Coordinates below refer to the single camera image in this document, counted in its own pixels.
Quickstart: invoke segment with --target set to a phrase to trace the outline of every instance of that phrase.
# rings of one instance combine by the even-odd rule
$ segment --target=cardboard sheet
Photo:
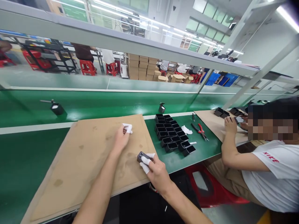
[[[225,127],[224,119],[214,115],[214,110],[195,111],[196,115],[205,123],[205,125],[219,138],[221,142],[224,140]],[[248,134],[238,126],[236,134],[236,144],[248,141]]]
[[[133,125],[116,168],[112,195],[147,183],[136,161],[140,151],[156,153],[141,114],[81,120],[73,124],[22,220],[40,223],[80,207],[112,149],[121,123]]]

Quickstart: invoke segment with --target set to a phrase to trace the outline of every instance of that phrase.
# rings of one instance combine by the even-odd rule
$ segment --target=glass panel
[[[224,20],[222,21],[222,24],[229,27],[233,20],[234,20],[233,17],[226,14],[225,17],[224,17]]]
[[[216,33],[214,39],[217,40],[217,41],[221,41],[222,38],[223,38],[223,35],[224,35],[224,33],[218,31],[218,32]]]
[[[206,9],[203,12],[203,14],[205,14],[206,16],[208,16],[210,18],[213,18],[215,11],[216,11],[216,7],[211,5],[210,3],[207,3]]]
[[[206,36],[207,37],[210,37],[210,38],[214,38],[215,34],[216,34],[217,30],[213,29],[213,28],[209,28],[207,33],[206,33]]]
[[[206,0],[195,0],[194,4],[193,4],[193,8],[196,11],[199,11],[201,13],[203,13],[203,10],[206,7]]]
[[[223,37],[223,39],[222,39],[221,42],[223,42],[223,43],[226,44],[229,38],[230,38],[230,36],[228,36],[228,35],[224,35],[224,37]]]
[[[193,30],[195,31],[197,26],[198,26],[199,22],[193,20],[193,19],[189,19],[189,22],[187,24],[187,27],[186,29],[189,29],[189,30]]]
[[[197,29],[196,32],[205,35],[207,30],[208,30],[208,26],[203,25],[203,24],[199,24],[198,29]]]
[[[224,16],[225,16],[225,13],[221,12],[219,9],[217,9],[213,19],[216,20],[217,22],[221,23]]]

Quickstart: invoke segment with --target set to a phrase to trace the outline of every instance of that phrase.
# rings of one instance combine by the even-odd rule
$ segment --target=white cloth
[[[106,64],[111,64],[114,62],[114,57],[113,57],[113,51],[108,50],[108,49],[103,49],[103,48],[96,48],[99,52],[102,53],[103,56],[103,61]]]
[[[169,61],[162,60],[161,65],[160,65],[160,69],[163,70],[163,71],[167,71],[168,65],[169,65]]]
[[[254,152],[270,172],[242,171],[252,194],[276,212],[299,211],[299,145],[274,140]]]
[[[178,63],[178,72],[179,73],[186,73],[187,69],[186,69],[187,65],[186,64],[181,64],[181,63]]]

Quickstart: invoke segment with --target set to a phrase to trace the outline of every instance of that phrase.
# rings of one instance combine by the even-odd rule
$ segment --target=red-handled pliers
[[[192,125],[192,127],[193,127],[198,133],[200,133],[200,134],[202,135],[202,137],[203,137],[203,139],[204,139],[205,141],[209,141],[208,138],[206,137],[205,132],[204,132],[204,130],[202,129],[202,126],[200,125],[200,123],[198,123],[198,126],[200,127],[200,130],[199,130],[193,123],[191,123],[191,125]]]

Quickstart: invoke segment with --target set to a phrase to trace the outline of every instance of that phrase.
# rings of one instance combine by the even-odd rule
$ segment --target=stack of cardboard boxes
[[[156,64],[156,58],[129,54],[128,70],[130,79],[153,81],[155,76]]]

